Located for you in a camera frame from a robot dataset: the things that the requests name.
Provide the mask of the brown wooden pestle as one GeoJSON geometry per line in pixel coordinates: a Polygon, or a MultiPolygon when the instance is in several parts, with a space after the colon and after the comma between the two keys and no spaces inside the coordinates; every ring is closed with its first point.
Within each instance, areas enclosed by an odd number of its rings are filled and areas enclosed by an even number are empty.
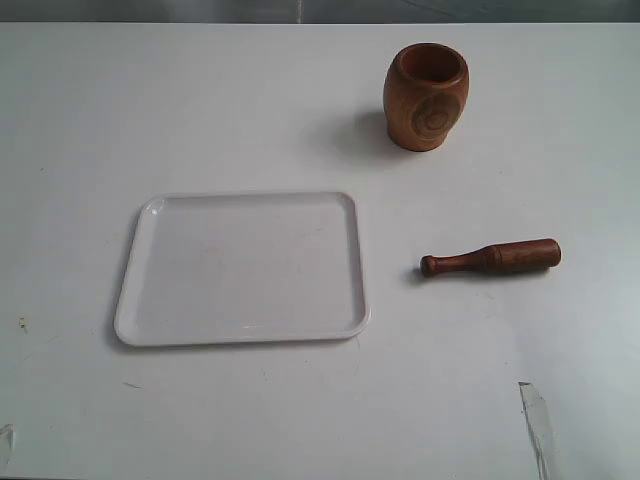
{"type": "Polygon", "coordinates": [[[508,275],[547,270],[561,261],[561,248],[554,239],[494,244],[462,255],[423,256],[420,270],[425,278],[471,272],[508,275]]]}

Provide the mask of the white rectangular plastic tray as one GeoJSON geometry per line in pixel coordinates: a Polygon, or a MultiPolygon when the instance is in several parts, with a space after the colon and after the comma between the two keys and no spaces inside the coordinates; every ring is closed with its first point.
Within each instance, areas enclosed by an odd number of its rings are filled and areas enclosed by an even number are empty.
{"type": "Polygon", "coordinates": [[[339,341],[369,318],[349,195],[168,194],[139,212],[113,328],[164,348],[339,341]]]}

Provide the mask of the brown wooden mortar cup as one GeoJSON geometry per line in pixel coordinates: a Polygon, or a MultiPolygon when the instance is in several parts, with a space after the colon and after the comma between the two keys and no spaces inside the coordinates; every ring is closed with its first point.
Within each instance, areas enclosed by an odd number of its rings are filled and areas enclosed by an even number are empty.
{"type": "Polygon", "coordinates": [[[417,43],[400,50],[383,89],[391,140],[414,152],[438,148],[464,110],[469,83],[465,59],[448,46],[417,43]]]}

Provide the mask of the clear tape strip right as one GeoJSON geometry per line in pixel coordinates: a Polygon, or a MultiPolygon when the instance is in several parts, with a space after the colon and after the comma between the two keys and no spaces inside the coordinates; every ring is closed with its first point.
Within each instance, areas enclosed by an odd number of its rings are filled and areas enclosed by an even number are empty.
{"type": "Polygon", "coordinates": [[[559,479],[553,429],[546,401],[530,382],[520,382],[519,391],[538,476],[541,480],[559,479]]]}

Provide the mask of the clear tape strip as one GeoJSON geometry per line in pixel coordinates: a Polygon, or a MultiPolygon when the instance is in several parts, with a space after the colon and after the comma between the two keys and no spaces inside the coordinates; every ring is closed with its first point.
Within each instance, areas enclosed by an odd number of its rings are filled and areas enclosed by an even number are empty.
{"type": "Polygon", "coordinates": [[[13,452],[14,426],[6,424],[0,428],[0,470],[4,471],[13,452]]]}
{"type": "Polygon", "coordinates": [[[538,476],[541,480],[559,479],[553,429],[546,401],[530,382],[520,382],[519,391],[538,476]]]}

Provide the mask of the clear tape strip left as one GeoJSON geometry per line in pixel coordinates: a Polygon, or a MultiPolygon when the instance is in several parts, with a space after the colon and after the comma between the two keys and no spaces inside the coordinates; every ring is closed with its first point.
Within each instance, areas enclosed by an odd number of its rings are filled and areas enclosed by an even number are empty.
{"type": "Polygon", "coordinates": [[[14,426],[6,424],[0,428],[0,470],[4,471],[13,452],[14,426]]]}

